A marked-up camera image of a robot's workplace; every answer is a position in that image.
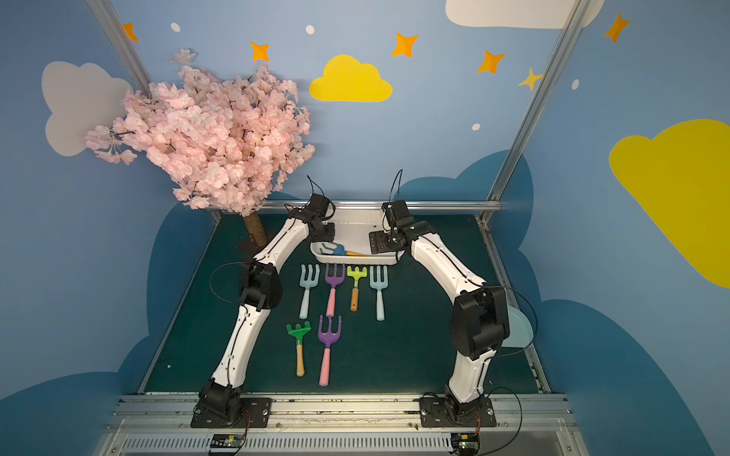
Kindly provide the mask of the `purple rake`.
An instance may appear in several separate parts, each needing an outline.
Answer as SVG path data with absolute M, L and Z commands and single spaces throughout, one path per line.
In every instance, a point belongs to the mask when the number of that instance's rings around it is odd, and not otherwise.
M 319 375 L 319 385 L 321 387 L 327 387 L 330 379 L 330 368 L 331 368 L 331 348 L 340 340 L 342 330 L 342 316 L 339 315 L 336 323 L 338 323 L 338 330 L 333 332 L 333 319 L 327 317 L 328 327 L 327 331 L 324 330 L 324 316 L 319 317 L 319 331 L 317 332 L 317 338 L 324 344 L 323 358 L 321 362 L 321 374 Z

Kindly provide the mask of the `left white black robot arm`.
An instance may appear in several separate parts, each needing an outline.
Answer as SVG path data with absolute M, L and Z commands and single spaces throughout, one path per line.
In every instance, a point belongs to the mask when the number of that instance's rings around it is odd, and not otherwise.
M 239 313 L 219 366 L 199 393 L 191 425 L 194 428 L 233 428 L 244 416 L 241 387 L 250 357 L 264 322 L 281 301 L 279 271 L 304 241 L 332 241 L 330 222 L 336 207 L 314 193 L 309 201 L 291 209 L 279 233 L 239 273 Z

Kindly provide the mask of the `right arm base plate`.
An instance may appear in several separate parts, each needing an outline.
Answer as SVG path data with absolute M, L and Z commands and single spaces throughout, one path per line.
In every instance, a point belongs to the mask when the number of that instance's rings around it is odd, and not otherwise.
M 426 394 L 418 399 L 419 416 L 424 428 L 495 428 L 496 415 L 492 400 L 477 397 L 459 403 L 450 396 Z

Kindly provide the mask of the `blue rake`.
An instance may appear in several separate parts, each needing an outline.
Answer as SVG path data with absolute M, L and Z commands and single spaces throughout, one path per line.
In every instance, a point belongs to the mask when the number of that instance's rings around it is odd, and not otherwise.
M 366 257 L 367 254 L 361 254 L 345 248 L 342 244 L 334 242 L 322 242 L 319 252 L 326 256 L 348 256 L 348 257 Z

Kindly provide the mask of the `lime fork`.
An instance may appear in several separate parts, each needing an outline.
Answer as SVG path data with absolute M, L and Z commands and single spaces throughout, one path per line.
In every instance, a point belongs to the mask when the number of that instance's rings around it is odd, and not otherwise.
M 348 265 L 346 275 L 347 277 L 351 277 L 354 282 L 351 294 L 350 310 L 355 313 L 357 309 L 359 309 L 359 281 L 368 277 L 368 269 L 366 267 Z

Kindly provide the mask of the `light blue fork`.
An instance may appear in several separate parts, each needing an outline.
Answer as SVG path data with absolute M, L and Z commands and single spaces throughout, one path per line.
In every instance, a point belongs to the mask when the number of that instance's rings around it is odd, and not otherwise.
M 310 291 L 319 284 L 319 273 L 321 268 L 319 264 L 302 264 L 300 271 L 300 287 L 303 288 L 302 304 L 300 304 L 300 313 L 298 318 L 301 320 L 308 319 L 310 307 Z
M 369 267 L 370 286 L 376 291 L 376 320 L 385 320 L 385 309 L 383 300 L 383 291 L 388 287 L 388 267 L 374 266 Z

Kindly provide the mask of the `green rake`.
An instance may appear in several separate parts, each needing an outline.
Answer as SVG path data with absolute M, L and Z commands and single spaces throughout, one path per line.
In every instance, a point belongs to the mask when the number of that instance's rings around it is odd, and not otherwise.
M 297 352 L 297 371 L 298 377 L 304 376 L 306 373 L 304 365 L 304 354 L 303 354 L 303 340 L 311 331 L 311 324 L 309 321 L 305 321 L 303 324 L 297 323 L 292 326 L 291 324 L 286 325 L 287 334 L 292 336 L 296 340 L 296 352 Z

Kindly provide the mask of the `purple fork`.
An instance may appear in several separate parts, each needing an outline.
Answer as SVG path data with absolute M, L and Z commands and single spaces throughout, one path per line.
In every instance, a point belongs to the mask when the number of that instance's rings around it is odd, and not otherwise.
M 336 311 L 336 287 L 344 283 L 346 267 L 341 264 L 327 263 L 325 269 L 325 282 L 331 287 L 325 315 L 334 317 Z

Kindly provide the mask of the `white plastic storage box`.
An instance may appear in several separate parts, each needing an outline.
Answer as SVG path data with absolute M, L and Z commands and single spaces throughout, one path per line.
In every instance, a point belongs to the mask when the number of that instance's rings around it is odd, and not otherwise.
M 384 211 L 375 210 L 338 210 L 330 222 L 336 226 L 334 243 L 342 244 L 348 250 L 367 254 L 367 256 L 326 256 L 319 252 L 321 242 L 312 242 L 310 251 L 320 263 L 345 265 L 395 265 L 402 256 L 401 252 L 372 255 L 369 233 L 388 228 Z

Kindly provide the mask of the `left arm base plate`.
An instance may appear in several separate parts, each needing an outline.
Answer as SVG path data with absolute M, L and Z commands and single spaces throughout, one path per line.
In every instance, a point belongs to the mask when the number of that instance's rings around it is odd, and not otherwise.
M 200 399 L 190 423 L 192 429 L 264 429 L 273 400 L 268 397 Z

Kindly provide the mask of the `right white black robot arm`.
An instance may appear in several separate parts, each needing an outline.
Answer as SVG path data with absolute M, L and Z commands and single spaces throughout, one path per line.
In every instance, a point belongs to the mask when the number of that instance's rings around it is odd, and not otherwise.
M 506 294 L 460 261 L 428 222 L 412 216 L 406 201 L 388 201 L 381 210 L 387 227 L 369 234 L 371 252 L 409 253 L 452 300 L 449 331 L 457 355 L 445 403 L 454 419 L 475 413 L 490 363 L 511 334 Z

